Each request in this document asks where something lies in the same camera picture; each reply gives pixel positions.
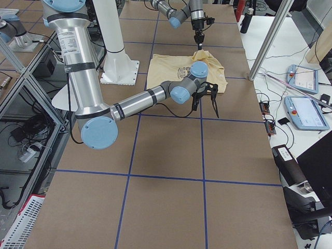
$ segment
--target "cable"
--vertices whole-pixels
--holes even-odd
[[[283,129],[281,129],[279,126],[275,126],[275,127],[277,127],[277,128],[279,128],[285,135],[286,135],[286,137],[287,137],[287,142],[285,143],[285,145],[287,146],[287,144],[288,144],[288,142],[289,142],[289,136],[287,135],[287,133],[283,130]]]
[[[143,2],[144,2],[144,6],[145,6],[145,8],[147,8],[147,9],[149,9],[149,10],[153,10],[153,11],[158,11],[157,9],[151,9],[151,8],[147,7],[147,5],[146,5],[146,3],[145,3],[145,0],[143,0]]]
[[[328,225],[328,224],[332,224],[332,220],[329,220],[327,223],[325,223],[325,225],[322,227],[322,229],[320,230],[320,233],[318,234],[318,237],[317,237],[317,240],[316,240],[316,243],[315,243],[315,247],[313,249],[316,249],[317,248],[317,245],[318,245],[318,241],[323,233],[323,230],[324,228]]]
[[[290,132],[291,132],[291,134],[292,134],[292,136],[293,136],[293,142],[292,142],[291,146],[288,148],[288,149],[290,149],[290,148],[292,148],[292,146],[294,145],[295,136],[294,136],[293,131],[292,131],[291,128],[289,127],[289,125],[288,125],[288,124],[286,124],[286,125],[287,125],[287,127],[289,128],[289,130],[290,130]]]
[[[301,51],[292,53],[292,54],[287,54],[285,56],[269,56],[269,57],[265,57],[265,59],[271,59],[271,58],[280,58],[280,57],[292,57],[293,55],[296,55],[297,53],[301,53],[302,51],[306,50],[308,48],[308,46],[306,46],[305,48],[303,48]]]
[[[172,115],[174,115],[174,116],[177,117],[177,118],[186,118],[186,117],[188,117],[188,116],[192,113],[192,111],[193,111],[193,109],[191,109],[191,111],[190,111],[187,115],[185,115],[185,116],[179,116],[179,115],[175,114],[174,112],[172,112],[171,109],[169,109],[168,106],[166,106],[165,104],[163,104],[163,103],[158,103],[157,105],[162,105],[162,106],[166,107],[166,109],[167,109]]]
[[[71,104],[71,90],[70,90],[70,87],[69,87],[69,74],[66,74],[67,76],[67,89],[68,89],[68,105],[69,105],[69,111],[68,111],[68,114],[69,114],[69,133],[71,135],[71,138],[72,140],[76,143],[76,144],[82,144],[83,142],[78,142],[74,139],[74,136],[73,136],[73,124],[72,124],[72,104]]]
[[[44,34],[33,33],[31,31],[28,31],[28,33],[34,34],[34,35],[42,35],[42,36],[45,36],[45,37],[49,38],[51,40],[51,42],[53,42],[61,50],[61,47],[53,40],[53,38],[51,38],[51,37],[49,37],[47,35],[44,35]]]
[[[208,30],[211,26],[212,26],[212,24],[210,24],[206,29],[204,29],[202,31]]]
[[[0,134],[7,128],[7,127],[9,127],[9,126],[18,126],[18,127],[21,127],[22,128],[22,126],[21,125],[19,125],[19,124],[16,124],[16,123],[11,123],[11,124],[9,124],[9,125],[7,125],[7,126],[5,126],[1,131],[0,131]]]
[[[10,75],[8,75],[8,74],[6,74],[6,73],[4,73],[2,71],[0,71],[0,73],[4,74],[4,75],[6,75],[6,76],[8,76],[8,77],[10,77],[12,79],[12,77]]]
[[[57,89],[61,89],[61,87],[57,87],[56,85],[53,85],[50,81],[48,81],[48,80],[46,80],[44,78],[36,78],[36,79],[41,79],[41,80],[45,81],[46,83],[50,84],[51,86],[53,86],[53,87],[55,87]]]

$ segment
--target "black device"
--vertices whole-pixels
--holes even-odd
[[[284,176],[289,186],[302,183],[306,180],[295,158],[286,145],[279,145],[272,148],[274,162]]]
[[[50,77],[56,69],[57,61],[49,49],[48,52],[43,56],[40,63],[37,65],[34,71],[35,77]]]
[[[192,30],[195,31],[195,35],[193,36],[195,43],[198,46],[197,50],[202,50],[202,44],[204,42],[205,35],[203,34],[203,31],[207,30],[213,23],[215,18],[208,17],[204,13],[204,18],[196,19],[191,21]],[[204,23],[209,26],[206,29],[204,29]]]
[[[287,191],[285,200],[289,216],[303,239],[317,236],[322,226],[332,216],[332,132],[326,134],[297,158],[298,165],[316,193],[320,202],[301,198],[294,205],[298,193]],[[331,233],[326,227],[324,233]]]
[[[251,22],[251,18],[253,17],[253,14],[254,14],[253,8],[249,8],[247,13],[244,14],[244,18],[241,23],[240,33],[242,33],[242,34],[247,33],[250,22]]]
[[[16,142],[20,143],[23,139],[26,138],[26,134],[24,133],[21,127],[18,127],[10,132],[10,135],[15,139]]]
[[[332,215],[332,132],[297,158],[298,164],[323,205]]]

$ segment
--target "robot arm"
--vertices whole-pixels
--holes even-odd
[[[202,49],[204,23],[206,22],[207,25],[214,23],[214,18],[205,16],[202,0],[189,0],[189,5],[186,5],[181,10],[173,9],[165,0],[150,0],[150,3],[154,9],[160,11],[168,18],[171,26],[175,29],[190,16],[192,29],[195,31],[194,40],[198,45],[198,50]]]
[[[30,35],[16,15],[6,15],[0,18],[0,37],[5,42],[14,38],[19,47],[26,47],[32,43]]]
[[[65,72],[72,85],[78,109],[75,112],[83,142],[94,149],[109,147],[117,138],[116,122],[139,113],[171,97],[183,104],[198,91],[204,91],[208,66],[195,62],[182,81],[165,81],[112,106],[104,103],[89,39],[89,19],[84,1],[43,0],[44,19],[56,30]]]

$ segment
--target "silver metal cylinder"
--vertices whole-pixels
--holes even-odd
[[[190,0],[189,9],[191,11],[191,19],[197,20],[204,18],[203,1],[202,0]]]
[[[166,93],[161,86],[154,87],[150,91],[154,93],[156,103],[166,99]],[[148,91],[144,91],[112,105],[110,112],[114,121],[117,122],[139,113],[156,103],[154,103],[151,94]]]
[[[87,25],[83,18],[63,18],[49,22],[58,34],[65,65],[95,63]],[[78,109],[76,116],[95,114],[109,108],[104,103],[95,68],[70,72]]]
[[[287,13],[289,12],[289,9],[291,8],[294,0],[283,0],[281,2],[281,5],[275,15],[275,18],[273,20],[273,23],[269,29],[268,34],[265,37],[265,40],[258,52],[258,55],[256,57],[256,60],[254,62],[254,65],[251,68],[250,74],[248,79],[253,81],[266,57],[266,54],[268,53],[285,17],[287,16]]]

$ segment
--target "black cable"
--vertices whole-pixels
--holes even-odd
[[[327,223],[325,223],[325,225],[322,227],[322,229],[320,230],[320,233],[318,234],[318,237],[317,237],[317,240],[316,240],[316,243],[315,243],[315,247],[313,249],[316,249],[317,248],[317,245],[318,245],[318,241],[323,233],[323,230],[324,228],[328,225],[328,224],[332,224],[332,220],[329,220]]]
[[[21,145],[22,145],[22,144],[11,145],[10,142],[9,142],[9,140],[10,140],[11,137],[12,137],[12,135],[10,135],[10,136],[8,137],[8,139],[7,139],[7,144],[8,144],[9,147],[17,147],[17,146],[21,146]]]
[[[78,142],[74,139],[73,136],[73,124],[72,124],[72,104],[71,104],[71,90],[69,87],[69,75],[66,74],[67,76],[67,89],[68,89],[68,105],[69,105],[69,111],[68,111],[68,115],[69,115],[69,133],[71,135],[72,140],[76,143],[76,144],[82,144],[83,142]]]
[[[269,98],[269,96],[267,96],[267,94],[265,94],[265,93],[263,93],[263,92],[256,92],[256,95],[258,95],[258,94],[260,94],[260,102],[265,102],[265,103],[267,103],[268,106],[270,107],[270,98]],[[261,100],[261,96],[262,96],[262,95],[266,96],[266,97],[268,98],[268,100],[262,101],[262,100]]]
[[[32,110],[34,112],[36,112],[37,114],[42,115],[44,117],[45,122],[46,122],[45,126],[47,127],[47,136],[45,139],[33,139],[33,137],[27,137],[27,139],[29,139],[29,142],[47,141],[50,138],[51,132],[54,129],[53,120],[49,117],[48,113],[46,111],[44,111],[43,107],[37,102],[37,100],[34,98],[34,96],[29,91],[27,91],[25,88],[23,88],[23,90],[25,91],[26,95],[30,98],[30,100],[33,101]]]
[[[144,2],[144,6],[145,6],[145,8],[147,8],[147,9],[149,9],[149,10],[153,10],[153,11],[158,11],[157,9],[151,9],[151,8],[147,7],[147,5],[146,5],[146,3],[145,3],[145,0],[143,0],[143,2]]]
[[[292,146],[294,145],[295,136],[294,136],[293,131],[292,131],[291,128],[289,127],[289,125],[288,125],[288,124],[286,124],[286,125],[287,125],[287,127],[289,128],[289,130],[290,130],[290,132],[291,132],[291,134],[292,134],[292,136],[293,136],[293,142],[292,142],[291,146],[288,148],[288,149],[290,149],[290,148],[292,148]]]
[[[51,37],[49,37],[47,35],[44,35],[44,34],[33,33],[31,31],[28,31],[28,33],[34,34],[34,35],[42,35],[42,36],[45,36],[45,37],[49,38],[51,40],[51,42],[53,42],[61,50],[61,47],[53,40],[53,38],[51,38]]]
[[[2,207],[4,209],[11,210],[12,208],[16,207],[21,202],[21,200],[23,198],[23,194],[24,194],[24,192],[25,192],[25,190],[26,190],[26,188],[27,188],[27,186],[28,186],[28,184],[29,184],[32,176],[34,175],[34,173],[36,171],[38,163],[39,163],[39,161],[37,161],[35,163],[35,166],[32,168],[32,170],[31,170],[28,178],[26,179],[26,182],[24,183],[23,187],[21,187],[21,193],[20,193],[20,196],[19,196],[18,200],[16,202],[13,202],[12,205],[8,205],[9,201],[6,201],[5,194],[3,192],[3,189],[8,189],[8,188],[2,188],[2,189],[0,188],[0,197],[1,197],[1,201],[2,201]]]
[[[46,80],[44,78],[36,78],[36,79],[41,79],[41,80],[45,81],[46,83],[48,83],[49,85],[51,85],[51,86],[53,86],[53,87],[55,87],[57,89],[61,89],[61,87],[57,87],[56,85],[52,84],[50,81],[48,81],[48,80]]]
[[[8,74],[6,74],[6,73],[4,73],[2,71],[0,71],[0,73],[4,74],[4,75],[6,75],[6,76],[8,76],[8,77],[10,77],[12,79],[12,77],[10,75],[8,75]]]
[[[168,106],[166,106],[166,105],[163,104],[163,103],[157,103],[156,105],[162,105],[162,106],[166,107],[166,109],[167,109],[172,115],[174,115],[174,116],[177,117],[177,118],[186,118],[186,117],[188,117],[188,116],[193,112],[193,105],[194,105],[195,101],[197,100],[196,96],[197,96],[197,92],[198,92],[198,90],[199,90],[199,89],[197,89],[196,92],[195,92],[195,94],[194,94],[193,101],[192,101],[192,105],[191,105],[191,111],[190,111],[187,115],[185,115],[185,116],[179,116],[179,115],[175,114],[174,112],[172,112],[171,109],[169,109]]]
[[[49,94],[49,93],[56,92],[56,91],[60,91],[60,90],[61,90],[61,89],[54,89],[54,90],[48,91],[48,92],[46,92],[46,93]]]
[[[35,113],[40,113],[40,110],[39,110],[39,112],[36,112],[36,111],[33,109],[33,104],[29,103],[29,101],[27,101],[27,100],[23,97],[23,95],[22,95],[20,92],[19,92],[19,96],[22,98],[22,100],[23,100],[26,104],[28,104],[29,106],[32,107],[32,110],[33,110]]]
[[[188,116],[193,112],[193,109],[191,109],[191,111],[190,111],[187,115],[185,115],[185,116],[179,116],[179,115],[175,114],[174,112],[172,112],[171,109],[169,109],[168,106],[166,106],[165,104],[163,104],[163,103],[158,103],[157,105],[162,105],[162,106],[166,107],[166,109],[167,109],[172,115],[174,115],[174,116],[177,117],[177,118],[186,118],[186,117],[188,117]]]
[[[95,44],[95,45],[97,45],[97,46],[99,46],[99,47],[102,47],[102,48],[105,48],[105,45],[100,45],[100,44],[98,44],[98,43],[95,43],[94,41],[92,41],[92,40],[90,40],[93,44]]]
[[[96,22],[97,22],[97,26],[98,26],[98,30],[99,30],[99,34],[100,34],[100,37],[101,37],[101,39],[103,40],[103,44],[104,44],[104,54],[103,54],[103,56],[100,58],[100,60],[99,60],[99,63],[98,63],[98,65],[97,65],[97,67],[95,68],[96,69],[96,71],[101,67],[101,65],[102,65],[102,63],[103,63],[103,61],[104,61],[104,59],[105,59],[105,57],[106,57],[106,55],[107,55],[107,49],[106,49],[106,45],[105,45],[105,42],[104,42],[104,38],[103,38],[103,34],[102,34],[102,31],[101,31],[101,29],[100,29],[100,25],[99,25],[99,21],[98,21],[98,17],[96,16],[96,18],[95,18],[95,20],[96,20]]]
[[[287,137],[287,142],[285,143],[285,145],[287,146],[287,144],[289,142],[289,137],[288,137],[287,133],[283,129],[281,129],[279,126],[276,125],[275,127],[279,128],[283,133],[285,133],[285,135]]]
[[[22,128],[22,126],[21,125],[19,125],[19,124],[16,124],[16,123],[11,123],[11,124],[8,124],[7,126],[5,126],[1,131],[0,131],[0,134],[7,128],[7,127],[9,127],[9,126],[18,126],[18,127],[21,127]]]
[[[211,26],[212,26],[212,24],[210,24],[206,29],[204,29],[202,31],[208,30]]]

